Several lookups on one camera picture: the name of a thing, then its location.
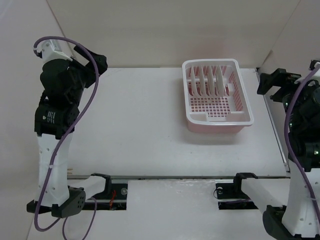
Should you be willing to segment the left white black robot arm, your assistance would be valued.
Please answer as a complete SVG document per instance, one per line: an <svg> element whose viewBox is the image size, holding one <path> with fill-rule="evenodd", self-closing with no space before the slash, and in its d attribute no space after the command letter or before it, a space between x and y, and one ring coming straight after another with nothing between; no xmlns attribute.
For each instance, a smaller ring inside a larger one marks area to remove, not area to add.
<svg viewBox="0 0 320 240"><path fill-rule="evenodd" d="M40 82L44 91L35 111L34 131L39 146L38 190L35 199L27 204L29 213L50 212L53 217L65 219L77 215L86 200L98 195L111 195L112 181L106 174L93 173L76 186L68 185L68 154L83 91L96 82L96 77L107 68L107 60L89 50L74 47L87 60L82 65L67 56L54 39L41 45L43 60Z"/></svg>

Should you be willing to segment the green red ring plate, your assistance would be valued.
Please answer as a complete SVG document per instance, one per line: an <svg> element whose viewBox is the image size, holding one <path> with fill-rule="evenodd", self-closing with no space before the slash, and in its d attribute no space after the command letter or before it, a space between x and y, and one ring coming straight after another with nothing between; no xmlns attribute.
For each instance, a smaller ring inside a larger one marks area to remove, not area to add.
<svg viewBox="0 0 320 240"><path fill-rule="evenodd" d="M221 67L218 65L215 71L217 94L220 98L224 96L224 82Z"/></svg>

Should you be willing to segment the orange sunburst plate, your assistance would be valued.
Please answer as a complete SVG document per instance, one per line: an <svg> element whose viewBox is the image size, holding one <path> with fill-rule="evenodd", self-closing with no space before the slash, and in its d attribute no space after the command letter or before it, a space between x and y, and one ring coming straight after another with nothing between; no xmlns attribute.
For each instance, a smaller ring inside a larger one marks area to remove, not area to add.
<svg viewBox="0 0 320 240"><path fill-rule="evenodd" d="M206 82L205 82L205 75L203 71L203 66L199 67L199 82L200 82L200 90L201 90L201 95L206 98L207 97L207 91L206 91Z"/></svg>
<svg viewBox="0 0 320 240"><path fill-rule="evenodd" d="M194 67L193 66L190 69L190 78L191 78L192 94L193 94L194 97L198 97L199 94L198 94L196 78L195 78L195 72L194 72Z"/></svg>

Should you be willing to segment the green quatrefoil plate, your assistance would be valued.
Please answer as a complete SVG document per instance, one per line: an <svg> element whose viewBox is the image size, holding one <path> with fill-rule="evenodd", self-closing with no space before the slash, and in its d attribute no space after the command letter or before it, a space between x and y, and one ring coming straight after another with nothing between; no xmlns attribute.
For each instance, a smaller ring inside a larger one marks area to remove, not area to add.
<svg viewBox="0 0 320 240"><path fill-rule="evenodd" d="M208 89L210 96L215 96L215 83L214 83L214 75L213 75L213 69L211 66L207 67L207 82L208 82Z"/></svg>

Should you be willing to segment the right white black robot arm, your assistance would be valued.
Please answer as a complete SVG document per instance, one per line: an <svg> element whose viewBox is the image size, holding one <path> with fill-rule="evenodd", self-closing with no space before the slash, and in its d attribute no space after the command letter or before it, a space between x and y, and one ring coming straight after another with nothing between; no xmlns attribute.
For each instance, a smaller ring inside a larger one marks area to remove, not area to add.
<svg viewBox="0 0 320 240"><path fill-rule="evenodd" d="M280 206L249 172L237 173L231 191L246 195L262 213L265 231L277 240L317 240L320 237L320 64L314 62L302 78L278 68L262 73L257 90L272 87L274 102L285 110L284 139L288 150L290 183L288 201Z"/></svg>

